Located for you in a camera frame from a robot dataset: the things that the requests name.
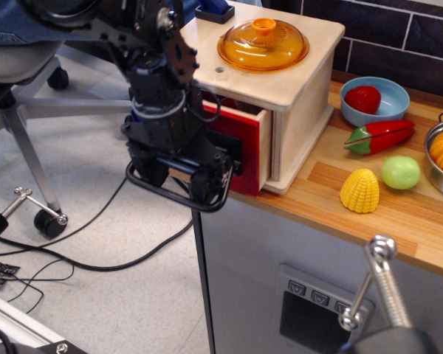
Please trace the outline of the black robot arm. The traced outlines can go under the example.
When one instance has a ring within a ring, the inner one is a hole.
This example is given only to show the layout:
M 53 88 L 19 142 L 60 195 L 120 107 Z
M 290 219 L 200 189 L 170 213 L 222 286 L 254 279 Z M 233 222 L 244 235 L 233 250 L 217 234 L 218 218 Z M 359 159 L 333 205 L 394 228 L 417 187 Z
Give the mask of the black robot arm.
M 127 79 L 131 115 L 122 125 L 131 162 L 128 180 L 200 212 L 227 200 L 232 158 L 207 135 L 197 52 L 163 1 L 23 1 L 53 30 L 107 45 Z

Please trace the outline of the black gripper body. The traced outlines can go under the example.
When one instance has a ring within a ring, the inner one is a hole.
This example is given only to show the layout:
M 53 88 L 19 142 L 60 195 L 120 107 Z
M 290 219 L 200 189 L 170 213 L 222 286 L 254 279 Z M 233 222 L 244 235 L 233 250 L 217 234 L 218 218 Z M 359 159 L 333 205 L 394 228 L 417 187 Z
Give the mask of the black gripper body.
M 202 90 L 181 90 L 158 104 L 139 98 L 132 90 L 131 115 L 122 126 L 133 165 L 135 159 L 156 159 L 189 175 L 206 169 L 221 177 L 233 168 L 233 160 L 207 135 L 213 118 L 204 112 Z

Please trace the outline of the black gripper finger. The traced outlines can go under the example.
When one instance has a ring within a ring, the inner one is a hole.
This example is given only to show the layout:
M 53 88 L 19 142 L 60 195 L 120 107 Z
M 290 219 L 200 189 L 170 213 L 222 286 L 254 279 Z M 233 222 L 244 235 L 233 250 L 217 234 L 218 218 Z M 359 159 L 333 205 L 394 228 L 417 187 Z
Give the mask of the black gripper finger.
M 190 198 L 202 205 L 211 205 L 222 197 L 224 186 L 222 177 L 212 170 L 200 169 L 190 177 Z
M 143 181 L 155 187 L 161 187 L 168 177 L 168 166 L 156 159 L 135 159 L 134 167 Z

